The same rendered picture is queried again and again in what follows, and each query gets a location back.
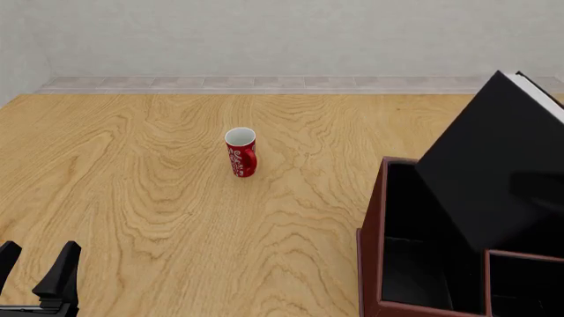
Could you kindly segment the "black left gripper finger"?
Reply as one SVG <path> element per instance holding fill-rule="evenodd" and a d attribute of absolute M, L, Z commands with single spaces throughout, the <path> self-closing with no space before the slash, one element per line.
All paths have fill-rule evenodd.
<path fill-rule="evenodd" d="M 32 289 L 41 303 L 78 303 L 77 277 L 82 248 L 67 242 L 46 276 Z"/>
<path fill-rule="evenodd" d="M 13 241 L 7 241 L 0 246 L 0 295 L 11 270 L 20 256 L 21 250 L 22 247 Z"/>

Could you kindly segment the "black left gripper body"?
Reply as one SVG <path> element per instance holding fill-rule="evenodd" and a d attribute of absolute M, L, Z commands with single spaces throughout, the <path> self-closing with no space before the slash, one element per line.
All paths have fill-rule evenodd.
<path fill-rule="evenodd" d="M 40 298 L 37 306 L 0 306 L 0 317 L 77 317 L 77 299 Z"/>

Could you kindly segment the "red-brown desk caddy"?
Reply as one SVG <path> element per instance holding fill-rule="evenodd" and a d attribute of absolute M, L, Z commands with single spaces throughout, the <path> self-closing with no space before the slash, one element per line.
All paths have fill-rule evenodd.
<path fill-rule="evenodd" d="M 473 250 L 415 165 L 380 165 L 357 231 L 360 317 L 564 317 L 564 217 Z"/>

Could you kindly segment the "black book with white pages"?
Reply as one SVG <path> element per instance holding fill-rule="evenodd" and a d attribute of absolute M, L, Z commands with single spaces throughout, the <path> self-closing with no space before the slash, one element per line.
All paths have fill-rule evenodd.
<path fill-rule="evenodd" d="M 497 72 L 416 165 L 469 245 L 564 258 L 564 105 Z"/>

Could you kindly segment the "red mug with white pattern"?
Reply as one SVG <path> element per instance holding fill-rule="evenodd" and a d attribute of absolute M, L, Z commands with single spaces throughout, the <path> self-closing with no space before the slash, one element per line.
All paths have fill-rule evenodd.
<path fill-rule="evenodd" d="M 230 129 L 225 134 L 231 167 L 235 176 L 252 176 L 257 168 L 256 133 L 249 128 Z"/>

